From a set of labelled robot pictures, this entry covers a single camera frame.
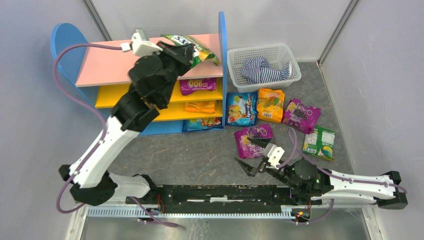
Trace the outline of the green Fox's candy bag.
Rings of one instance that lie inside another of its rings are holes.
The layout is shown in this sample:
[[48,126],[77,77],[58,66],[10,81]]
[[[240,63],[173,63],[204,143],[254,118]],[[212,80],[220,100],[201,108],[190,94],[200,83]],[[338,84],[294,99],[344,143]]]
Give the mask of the green Fox's candy bag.
[[215,53],[196,37],[177,34],[161,34],[160,36],[172,41],[177,46],[184,46],[188,44],[194,45],[192,57],[193,63],[191,65],[192,69],[204,61],[210,61],[215,66],[219,66],[221,64]]

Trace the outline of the blue Blendy candy bag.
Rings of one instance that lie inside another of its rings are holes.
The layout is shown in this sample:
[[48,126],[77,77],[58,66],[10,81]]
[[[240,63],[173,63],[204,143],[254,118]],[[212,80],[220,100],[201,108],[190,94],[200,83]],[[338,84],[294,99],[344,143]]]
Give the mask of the blue Blendy candy bag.
[[226,95],[225,124],[233,127],[252,127],[258,119],[258,93],[228,92]]

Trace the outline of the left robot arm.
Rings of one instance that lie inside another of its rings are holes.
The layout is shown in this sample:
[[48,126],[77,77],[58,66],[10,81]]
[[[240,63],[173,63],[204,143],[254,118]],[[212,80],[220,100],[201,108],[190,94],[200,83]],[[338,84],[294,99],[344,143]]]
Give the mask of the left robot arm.
[[131,87],[109,117],[100,118],[102,131],[81,158],[59,168],[64,187],[73,199],[91,206],[111,198],[142,198],[150,191],[148,176],[122,176],[110,173],[108,168],[124,147],[159,116],[160,110],[168,107],[177,78],[192,68],[195,46],[143,40],[124,42],[117,50],[131,51],[138,57],[128,71]]

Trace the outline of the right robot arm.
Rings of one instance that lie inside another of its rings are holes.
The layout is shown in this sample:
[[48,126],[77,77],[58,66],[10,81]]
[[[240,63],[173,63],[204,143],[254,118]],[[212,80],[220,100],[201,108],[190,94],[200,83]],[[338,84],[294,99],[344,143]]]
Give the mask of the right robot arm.
[[283,161],[285,151],[275,145],[273,138],[248,140],[263,148],[259,165],[253,167],[239,158],[234,160],[249,177],[268,173],[282,183],[283,189],[274,193],[273,197],[284,205],[320,204],[326,200],[376,205],[386,210],[402,210],[408,205],[397,171],[364,176],[319,168],[306,158],[289,164]]

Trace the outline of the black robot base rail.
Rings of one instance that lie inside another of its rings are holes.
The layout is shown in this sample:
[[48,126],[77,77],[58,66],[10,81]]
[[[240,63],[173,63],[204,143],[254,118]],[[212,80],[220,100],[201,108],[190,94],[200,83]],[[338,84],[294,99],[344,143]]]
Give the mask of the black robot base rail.
[[297,197],[283,185],[160,185],[126,204],[160,207],[164,214],[211,217],[270,216],[285,207],[318,206],[321,200]]

